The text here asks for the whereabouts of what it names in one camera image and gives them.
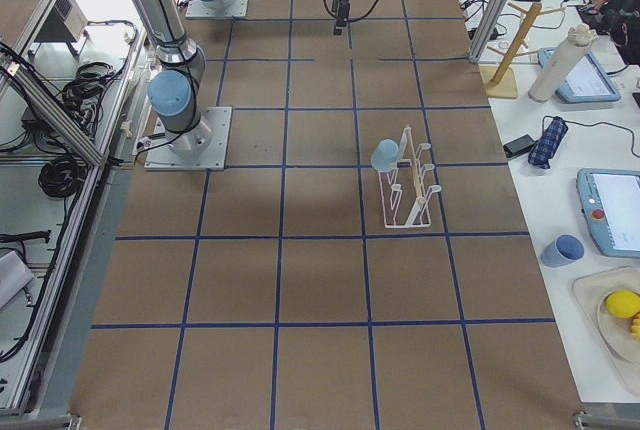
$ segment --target yellow lemon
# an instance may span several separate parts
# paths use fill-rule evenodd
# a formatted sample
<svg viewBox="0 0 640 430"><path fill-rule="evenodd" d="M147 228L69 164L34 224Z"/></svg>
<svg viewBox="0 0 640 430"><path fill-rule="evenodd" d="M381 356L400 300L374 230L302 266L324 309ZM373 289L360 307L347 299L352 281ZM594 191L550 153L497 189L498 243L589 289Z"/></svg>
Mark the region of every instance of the yellow lemon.
<svg viewBox="0 0 640 430"><path fill-rule="evenodd" d="M631 290L618 290L607 297L604 306L618 318L631 318L640 312L640 296Z"/></svg>

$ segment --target emergency stop button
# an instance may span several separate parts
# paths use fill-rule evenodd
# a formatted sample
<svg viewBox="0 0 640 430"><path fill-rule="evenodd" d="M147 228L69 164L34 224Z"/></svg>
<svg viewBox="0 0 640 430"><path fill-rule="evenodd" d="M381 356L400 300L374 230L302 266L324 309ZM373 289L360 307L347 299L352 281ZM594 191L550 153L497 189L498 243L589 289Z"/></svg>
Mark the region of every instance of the emergency stop button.
<svg viewBox="0 0 640 430"><path fill-rule="evenodd" d="M591 218L593 218L596 222L604 219L604 210L597 208L593 212L591 212Z"/></svg>

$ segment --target blue cup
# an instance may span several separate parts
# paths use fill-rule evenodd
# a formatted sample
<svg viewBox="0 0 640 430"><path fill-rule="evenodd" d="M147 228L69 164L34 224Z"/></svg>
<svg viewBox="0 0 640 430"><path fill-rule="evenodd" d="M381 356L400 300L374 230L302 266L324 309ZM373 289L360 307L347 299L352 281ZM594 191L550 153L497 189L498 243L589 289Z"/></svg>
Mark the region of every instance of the blue cup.
<svg viewBox="0 0 640 430"><path fill-rule="evenodd" d="M380 173L388 173L396 168L398 144L393 140L382 140L371 155L371 165Z"/></svg>
<svg viewBox="0 0 640 430"><path fill-rule="evenodd" d="M584 256L584 246L573 235L560 235L553 242L547 245L540 260L547 267L562 267Z"/></svg>

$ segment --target dark blue cloth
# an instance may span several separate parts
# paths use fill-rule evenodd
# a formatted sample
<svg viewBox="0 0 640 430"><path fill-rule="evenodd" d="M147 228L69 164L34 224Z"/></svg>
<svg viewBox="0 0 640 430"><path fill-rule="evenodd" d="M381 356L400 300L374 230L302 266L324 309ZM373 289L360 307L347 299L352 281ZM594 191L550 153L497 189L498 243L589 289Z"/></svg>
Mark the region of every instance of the dark blue cloth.
<svg viewBox="0 0 640 430"><path fill-rule="evenodd" d="M562 118L553 117L549 126L542 132L538 143L531 149L529 164L545 170L551 168L549 160L556 154L556 150L558 150L558 146L567 130L569 130L569 127Z"/></svg>

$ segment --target plate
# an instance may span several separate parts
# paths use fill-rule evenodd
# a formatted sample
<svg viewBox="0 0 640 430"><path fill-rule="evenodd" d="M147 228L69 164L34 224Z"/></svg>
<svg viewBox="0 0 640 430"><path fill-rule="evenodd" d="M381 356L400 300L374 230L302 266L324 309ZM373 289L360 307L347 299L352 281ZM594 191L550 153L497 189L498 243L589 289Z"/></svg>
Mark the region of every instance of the plate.
<svg viewBox="0 0 640 430"><path fill-rule="evenodd" d="M640 342L631 338L632 318L618 318L611 315L604 302L612 292L600 300L596 316L598 330L607 344L625 360L640 365Z"/></svg>

